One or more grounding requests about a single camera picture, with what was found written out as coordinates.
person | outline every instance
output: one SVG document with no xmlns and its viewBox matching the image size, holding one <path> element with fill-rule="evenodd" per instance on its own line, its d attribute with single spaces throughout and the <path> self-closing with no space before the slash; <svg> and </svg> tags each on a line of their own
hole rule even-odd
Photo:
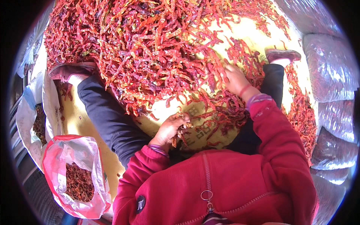
<svg viewBox="0 0 360 225">
<path fill-rule="evenodd" d="M 91 76 L 95 63 L 59 64 L 49 72 L 77 86 L 88 116 L 126 168 L 113 224 L 312 224 L 319 205 L 304 146 L 279 109 L 284 67 L 301 55 L 268 49 L 266 57 L 260 91 L 240 69 L 225 66 L 227 88 L 251 116 L 228 149 L 203 150 L 173 166 L 170 144 L 189 115 L 170 116 L 150 138 Z"/>
</svg>

jacket sleeve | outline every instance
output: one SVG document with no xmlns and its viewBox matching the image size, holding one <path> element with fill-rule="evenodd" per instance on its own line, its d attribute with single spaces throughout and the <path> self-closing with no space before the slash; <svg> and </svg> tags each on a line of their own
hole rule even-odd
<svg viewBox="0 0 360 225">
<path fill-rule="evenodd" d="M 169 158 L 145 145 L 127 165 L 113 203 L 113 224 L 129 224 L 129 220 L 135 217 L 136 192 L 152 174 L 168 168 Z"/>
<path fill-rule="evenodd" d="M 262 171 L 268 189 L 287 193 L 293 202 L 293 224 L 312 224 L 318 198 L 305 157 L 304 145 L 274 100 L 250 107 L 253 129 L 262 140 Z"/>
</svg>

red string bracelet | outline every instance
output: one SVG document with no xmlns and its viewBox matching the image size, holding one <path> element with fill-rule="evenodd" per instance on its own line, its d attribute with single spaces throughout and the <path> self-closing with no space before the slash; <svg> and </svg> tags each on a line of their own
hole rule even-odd
<svg viewBox="0 0 360 225">
<path fill-rule="evenodd" d="M 249 87 L 251 87 L 251 84 L 247 84 L 239 93 L 239 97 L 241 98 L 241 96 L 243 95 L 243 93 L 246 91 L 246 89 L 248 89 Z"/>
</svg>

white sock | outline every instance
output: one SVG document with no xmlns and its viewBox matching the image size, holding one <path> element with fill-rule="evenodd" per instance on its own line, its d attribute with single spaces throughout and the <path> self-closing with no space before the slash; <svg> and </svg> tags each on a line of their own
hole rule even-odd
<svg viewBox="0 0 360 225">
<path fill-rule="evenodd" d="M 285 68 L 285 66 L 290 64 L 290 59 L 275 59 L 270 64 L 282 65 Z"/>
<path fill-rule="evenodd" d="M 68 82 L 72 85 L 78 86 L 83 80 L 85 80 L 86 78 L 88 78 L 88 76 L 84 76 L 84 75 L 71 75 L 69 77 Z"/>
</svg>

zipper pull ring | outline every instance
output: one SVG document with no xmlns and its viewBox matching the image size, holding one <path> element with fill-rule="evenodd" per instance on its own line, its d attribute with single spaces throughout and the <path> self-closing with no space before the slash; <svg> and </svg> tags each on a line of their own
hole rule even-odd
<svg viewBox="0 0 360 225">
<path fill-rule="evenodd" d="M 204 194 L 205 192 L 208 192 L 208 197 L 207 197 L 207 198 L 204 198 L 204 197 L 203 197 L 203 194 Z M 212 193 L 212 191 L 210 191 L 210 190 L 205 190 L 205 191 L 201 192 L 201 194 L 200 194 L 201 199 L 207 201 L 207 209 L 208 209 L 209 213 L 214 212 L 213 205 L 212 205 L 212 203 L 210 202 L 210 199 L 212 198 L 212 195 L 213 195 L 213 193 Z"/>
</svg>

